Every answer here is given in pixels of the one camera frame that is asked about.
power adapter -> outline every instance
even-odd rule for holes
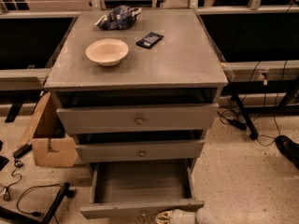
[[[245,131],[247,129],[247,124],[240,122],[239,120],[236,119],[228,119],[229,123],[231,125],[233,125],[234,127],[236,127],[237,129],[241,130],[241,131]]]

countertop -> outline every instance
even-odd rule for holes
[[[48,91],[223,87],[227,78],[202,25],[190,9],[142,10],[133,27],[104,31],[94,26],[107,11],[83,11],[72,28],[45,84]],[[152,49],[135,44],[149,32],[164,35]],[[90,61],[91,43],[117,38],[129,46],[113,67]]]

speckled beige floor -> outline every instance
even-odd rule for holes
[[[32,107],[26,105],[13,123],[4,123],[9,105],[1,105],[0,139],[4,142],[0,155],[10,159],[0,172],[0,187],[17,180],[10,176],[14,170],[12,152],[15,142],[30,118]],[[261,116],[254,121],[262,135],[277,136],[272,117]],[[282,134],[299,142],[299,117],[277,117]],[[262,139],[265,145],[271,140]],[[74,168],[42,168],[34,164],[32,153],[21,158],[24,166],[18,171],[22,181],[11,187],[11,201],[0,197],[0,205],[17,211],[16,201],[23,191],[35,185],[70,182],[76,190],[73,199],[64,198],[58,212],[59,223],[81,224],[154,224],[153,217],[105,218],[87,220],[79,212],[89,203],[92,178],[84,165]],[[206,207],[221,224],[298,224],[299,171],[284,158],[275,145],[261,146],[249,139],[249,131],[224,125],[215,119],[206,134],[206,144],[193,171],[196,197],[204,200]],[[57,188],[40,189],[29,193],[20,208],[27,212],[47,212]]]

drawer handle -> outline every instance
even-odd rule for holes
[[[146,151],[145,150],[140,150],[139,151],[139,157],[145,157],[146,156]]]
[[[137,125],[142,125],[144,123],[144,120],[140,117],[138,117],[136,120],[135,120],[136,124]]]

bowl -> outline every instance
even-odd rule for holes
[[[128,45],[118,39],[98,40],[86,49],[87,57],[103,66],[118,64],[128,52]]]

